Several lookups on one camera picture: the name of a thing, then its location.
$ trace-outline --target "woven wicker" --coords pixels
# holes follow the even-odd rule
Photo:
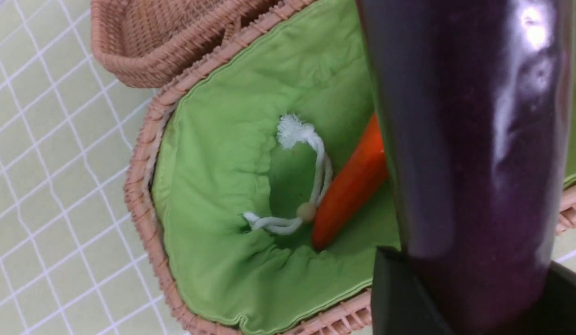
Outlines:
[[[92,0],[92,52],[129,87],[162,87],[278,0]]]
[[[234,55],[249,46],[259,36],[278,23],[289,19],[294,13],[308,6],[314,0],[286,0],[261,15],[249,27],[242,28],[233,38],[225,41],[211,54],[195,63],[153,98],[145,116],[143,127],[133,150],[131,164],[124,186],[125,201],[132,214],[132,220],[143,240],[154,273],[158,277],[160,289],[174,318],[183,328],[198,335],[241,335],[234,328],[204,320],[193,314],[182,300],[174,277],[168,267],[168,259],[163,244],[162,225],[156,217],[150,194],[150,185],[160,140],[165,125],[174,112],[177,102],[199,81],[213,70],[228,63]],[[562,213],[557,225],[560,234],[568,228],[576,227],[576,185],[563,195]],[[371,292],[366,290],[356,297],[343,301],[318,316],[302,322],[286,332],[287,335],[345,335],[353,330],[371,324]]]

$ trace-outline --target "purple eggplant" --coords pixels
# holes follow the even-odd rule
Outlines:
[[[573,0],[357,0],[402,248],[462,334],[543,292],[568,146]]]

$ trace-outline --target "carrot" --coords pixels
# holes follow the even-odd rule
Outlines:
[[[323,250],[387,180],[385,149],[373,113],[358,146],[333,180],[315,216],[313,247]]]

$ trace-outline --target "basket rim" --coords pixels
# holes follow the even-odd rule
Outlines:
[[[284,0],[261,15],[248,27],[217,47],[212,53],[194,63],[165,85],[152,99],[144,118],[137,144],[126,173],[124,195],[127,209],[137,229],[149,261],[158,278],[171,314],[186,331],[193,334],[243,335],[237,329],[210,322],[194,314],[184,303],[168,266],[162,240],[162,226],[155,214],[150,182],[158,155],[160,141],[167,120],[173,114],[178,100],[213,70],[228,63],[237,53],[258,37],[266,34],[278,23],[286,21],[316,0]],[[576,227],[576,184],[563,193],[556,233]],[[309,320],[302,321],[285,335],[331,334],[344,335],[371,325],[371,289],[342,301],[335,307]]]
[[[172,36],[162,45],[156,47],[149,53],[140,57],[128,57],[120,54],[107,53],[100,48],[102,42],[110,40],[108,32],[101,29],[103,8],[112,0],[92,0],[91,2],[91,38],[90,44],[94,57],[101,64],[116,64],[116,70],[148,70],[162,63],[170,54],[171,49],[179,49],[180,46],[187,43],[193,43],[195,39],[208,38],[214,31],[224,32],[225,24],[222,18],[234,17],[237,13],[245,12],[244,7],[252,7],[249,0],[224,0],[220,2],[214,10],[209,11],[192,23],[190,26],[183,28],[177,34]]]

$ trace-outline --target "drawstring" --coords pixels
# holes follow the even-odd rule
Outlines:
[[[298,142],[307,143],[317,153],[315,162],[315,181],[309,202],[301,204],[296,210],[296,218],[284,219],[269,216],[260,218],[252,212],[246,212],[243,217],[249,221],[252,230],[267,229],[271,233],[288,235],[294,233],[304,222],[315,219],[324,194],[327,192],[333,178],[331,161],[324,150],[323,140],[315,132],[315,127],[302,121],[293,114],[281,117],[278,125],[278,141],[284,150],[290,150]]]

